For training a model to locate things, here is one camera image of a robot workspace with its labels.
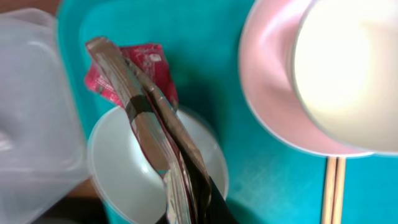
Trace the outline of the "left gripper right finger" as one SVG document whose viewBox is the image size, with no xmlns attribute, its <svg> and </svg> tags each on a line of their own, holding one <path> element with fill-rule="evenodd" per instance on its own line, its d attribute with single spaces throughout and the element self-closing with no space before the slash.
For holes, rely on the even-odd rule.
<svg viewBox="0 0 398 224">
<path fill-rule="evenodd" d="M 155 113 L 165 131 L 177 146 L 178 162 L 183 165 L 184 179 L 188 182 L 189 205 L 195 223 L 208 224 L 238 224 L 229 210 L 223 196 L 207 173 L 199 149 L 191 139 L 182 122 L 177 117 L 169 100 L 160 88 L 131 60 L 126 60 L 129 68 L 137 77 L 139 83 L 154 105 Z"/>
</svg>

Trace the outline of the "red snack wrapper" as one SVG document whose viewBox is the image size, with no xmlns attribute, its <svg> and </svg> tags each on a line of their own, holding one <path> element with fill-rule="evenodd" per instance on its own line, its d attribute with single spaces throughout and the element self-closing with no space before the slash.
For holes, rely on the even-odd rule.
<svg viewBox="0 0 398 224">
<path fill-rule="evenodd" d="M 158 44 L 146 44 L 132 47 L 117 47 L 122 56 L 131 60 L 144 73 L 148 74 L 150 79 L 160 88 L 166 99 L 169 100 L 173 109 L 177 111 L 178 97 L 175 85 L 171 79 L 169 65 L 164 57 L 162 47 Z M 116 103 L 122 107 L 114 88 L 105 76 L 92 64 L 84 79 L 85 85 L 91 90 L 99 93 L 102 97 Z M 168 165 L 163 157 L 147 160 L 151 166 L 163 178 L 168 170 Z"/>
</svg>

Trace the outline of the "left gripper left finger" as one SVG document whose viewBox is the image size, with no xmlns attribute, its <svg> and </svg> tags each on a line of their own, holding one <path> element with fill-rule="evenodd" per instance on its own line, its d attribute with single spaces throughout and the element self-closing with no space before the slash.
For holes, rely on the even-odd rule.
<svg viewBox="0 0 398 224">
<path fill-rule="evenodd" d="M 177 146 L 165 131 L 147 93 L 133 74 L 120 50 L 107 38 L 95 37 L 86 43 L 86 49 L 100 74 L 114 88 L 127 114 L 129 125 L 148 159 L 163 157 L 168 170 L 162 180 L 167 192 L 169 222 L 194 223 L 189 205 L 188 181 L 184 179 L 183 165 L 178 162 Z"/>
</svg>

